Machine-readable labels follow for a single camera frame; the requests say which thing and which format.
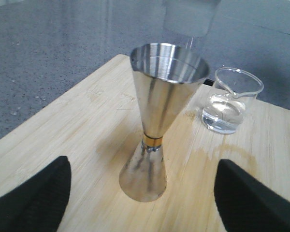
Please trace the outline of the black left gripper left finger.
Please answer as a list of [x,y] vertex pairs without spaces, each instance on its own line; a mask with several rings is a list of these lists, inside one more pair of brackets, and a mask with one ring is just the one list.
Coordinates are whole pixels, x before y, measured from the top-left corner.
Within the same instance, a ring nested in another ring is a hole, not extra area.
[[0,232],[55,232],[71,192],[71,165],[59,156],[0,197]]

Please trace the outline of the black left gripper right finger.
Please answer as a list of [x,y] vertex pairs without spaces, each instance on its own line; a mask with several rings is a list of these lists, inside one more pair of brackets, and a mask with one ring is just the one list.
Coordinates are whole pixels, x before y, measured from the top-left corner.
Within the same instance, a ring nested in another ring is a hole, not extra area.
[[229,159],[218,163],[214,196],[228,232],[290,232],[290,202]]

